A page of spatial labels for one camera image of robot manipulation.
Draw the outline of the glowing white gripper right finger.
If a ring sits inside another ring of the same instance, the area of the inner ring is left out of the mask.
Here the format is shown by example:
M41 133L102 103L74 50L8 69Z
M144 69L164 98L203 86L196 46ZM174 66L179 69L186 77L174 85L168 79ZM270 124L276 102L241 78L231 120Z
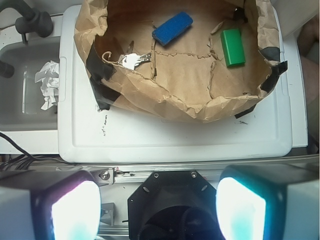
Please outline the glowing white gripper right finger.
M318 240L319 165L229 165L215 206L227 240Z

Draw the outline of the glowing white gripper left finger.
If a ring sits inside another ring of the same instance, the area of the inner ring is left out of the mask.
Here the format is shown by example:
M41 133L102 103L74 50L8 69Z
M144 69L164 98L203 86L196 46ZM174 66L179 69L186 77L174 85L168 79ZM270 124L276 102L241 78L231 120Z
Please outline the glowing white gripper left finger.
M100 188L86 170L0 173L2 240L94 240L100 217Z

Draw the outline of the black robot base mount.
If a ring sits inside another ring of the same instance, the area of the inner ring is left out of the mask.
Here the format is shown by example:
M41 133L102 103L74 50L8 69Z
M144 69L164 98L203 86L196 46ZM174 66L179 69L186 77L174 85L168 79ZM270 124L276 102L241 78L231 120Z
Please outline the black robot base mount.
M197 171L155 171L127 199L131 240L222 240L216 189Z

